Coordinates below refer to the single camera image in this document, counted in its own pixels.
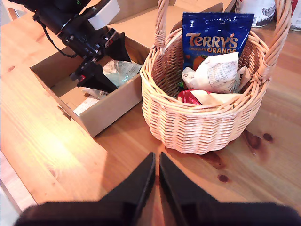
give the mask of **woven basket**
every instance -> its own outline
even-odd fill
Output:
[[[159,0],[155,43],[140,71],[143,116],[155,138],[181,153],[205,154],[224,148],[253,120],[269,85],[271,70],[291,24],[291,1],[275,0],[277,25],[270,48],[250,32],[238,66],[252,75],[243,95],[223,105],[194,105],[173,98],[183,71],[182,28],[165,40],[167,0]]]

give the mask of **red candy wrapper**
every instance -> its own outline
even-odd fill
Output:
[[[182,101],[183,103],[190,103],[190,104],[195,104],[195,105],[202,105],[198,99],[196,99],[196,97],[194,95],[192,95],[191,91],[193,91],[192,89],[190,90],[185,90],[182,91],[178,94],[178,100]]]

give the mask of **tin can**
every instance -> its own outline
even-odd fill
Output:
[[[292,3],[292,23],[290,29],[301,31],[301,0],[291,0]]]
[[[236,13],[254,13],[252,27],[268,25],[274,18],[274,0],[237,0]]]

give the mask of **chocolate orange packaging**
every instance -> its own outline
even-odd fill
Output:
[[[254,14],[183,13],[184,68],[196,70],[208,57],[241,54]]]

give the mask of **wooden table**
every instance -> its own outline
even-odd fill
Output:
[[[270,40],[272,26],[256,31]],[[63,44],[50,35],[59,48]],[[204,156],[165,148],[141,103],[92,139],[57,109],[30,71],[55,53],[31,15],[1,28],[1,150],[37,203],[98,200],[148,155],[165,152],[221,202],[277,202],[301,213],[301,36],[290,32],[258,115],[226,148]],[[140,225],[173,225],[156,183]]]

